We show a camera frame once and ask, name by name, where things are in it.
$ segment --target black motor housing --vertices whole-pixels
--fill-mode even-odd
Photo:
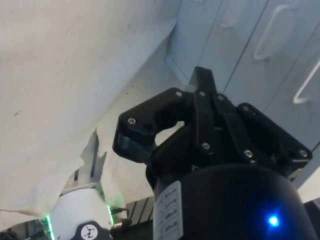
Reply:
[[[295,186],[272,170],[226,164],[202,168],[185,176],[167,173],[151,184],[155,208],[159,195],[175,181],[181,186],[181,239],[318,239]],[[154,210],[154,225],[162,210],[166,212]],[[158,234],[154,226],[154,239]]]

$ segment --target blue led light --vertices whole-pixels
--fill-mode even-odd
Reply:
[[[279,225],[279,220],[276,216],[272,216],[269,218],[269,223],[273,227],[277,227]]]

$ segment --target cabinet door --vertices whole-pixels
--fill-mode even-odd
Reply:
[[[211,69],[223,92],[243,53],[267,0],[224,0],[199,66]]]
[[[172,33],[169,57],[188,83],[218,13],[221,0],[183,0]]]
[[[265,114],[313,149],[320,140],[320,26]]]
[[[319,0],[270,0],[226,88],[264,111],[319,20]]]

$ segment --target white label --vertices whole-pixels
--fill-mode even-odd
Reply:
[[[81,237],[84,240],[93,240],[98,236],[98,229],[91,225],[85,225],[82,229],[81,229]]]
[[[183,234],[181,183],[175,181],[155,201],[153,210],[153,239],[177,240]]]

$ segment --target cabinet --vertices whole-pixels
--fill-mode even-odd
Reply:
[[[319,20],[318,0],[270,0],[225,93],[264,111]]]
[[[211,69],[223,92],[264,11],[267,0],[224,0],[199,66]]]
[[[184,84],[189,82],[199,63],[221,2],[222,0],[182,0],[167,59]]]
[[[320,26],[265,114],[309,149],[320,141]]]

